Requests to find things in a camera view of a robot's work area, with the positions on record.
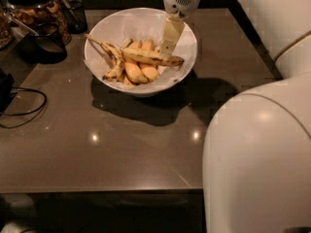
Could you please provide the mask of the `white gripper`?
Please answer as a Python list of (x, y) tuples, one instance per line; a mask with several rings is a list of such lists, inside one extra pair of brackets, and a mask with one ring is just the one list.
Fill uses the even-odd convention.
[(164, 9), (169, 16), (166, 17), (159, 52), (169, 56), (179, 42), (185, 24), (182, 18), (189, 17), (197, 8), (201, 0), (163, 0)]

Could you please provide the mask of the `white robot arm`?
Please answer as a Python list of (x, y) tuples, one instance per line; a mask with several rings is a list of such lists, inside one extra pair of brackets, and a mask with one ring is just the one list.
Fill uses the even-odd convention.
[(310, 233), (311, 0), (237, 0), (282, 79), (213, 116), (202, 179), (207, 233)]

